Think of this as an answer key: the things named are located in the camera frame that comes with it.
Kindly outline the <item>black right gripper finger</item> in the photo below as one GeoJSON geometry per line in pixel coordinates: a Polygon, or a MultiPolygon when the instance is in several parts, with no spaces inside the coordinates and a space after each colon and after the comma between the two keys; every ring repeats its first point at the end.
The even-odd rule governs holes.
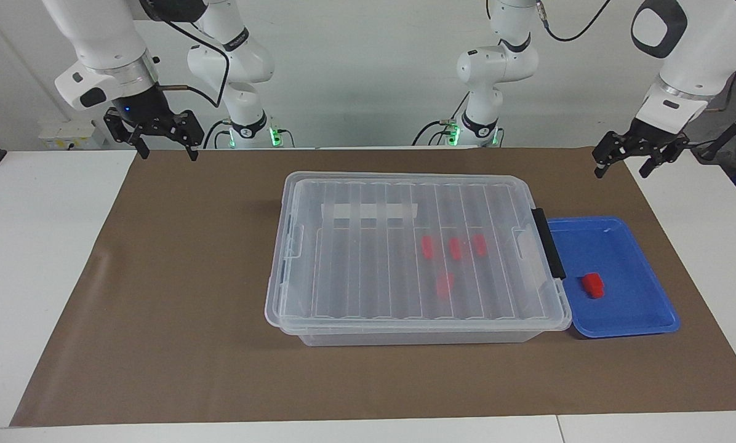
{"type": "Polygon", "coordinates": [[[193,110],[185,110],[177,115],[177,133],[178,142],[182,144],[189,159],[191,162],[196,162],[204,132],[193,110]]]}
{"type": "Polygon", "coordinates": [[[144,123],[127,121],[116,108],[109,108],[103,116],[103,121],[114,142],[129,144],[141,159],[148,159],[150,149],[143,139],[144,123]]]}

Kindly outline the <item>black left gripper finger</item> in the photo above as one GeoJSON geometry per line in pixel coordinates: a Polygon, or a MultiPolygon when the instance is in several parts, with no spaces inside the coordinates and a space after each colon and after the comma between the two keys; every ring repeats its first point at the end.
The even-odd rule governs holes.
{"type": "Polygon", "coordinates": [[[639,169],[642,178],[648,178],[650,174],[657,168],[666,163],[676,160],[676,147],[666,146],[666,148],[655,150],[649,155],[649,158],[639,169]]]}
{"type": "Polygon", "coordinates": [[[594,175],[597,179],[602,179],[610,166],[627,159],[627,141],[628,137],[626,135],[617,134],[616,132],[606,132],[596,146],[594,146],[592,155],[596,163],[594,175]]]}

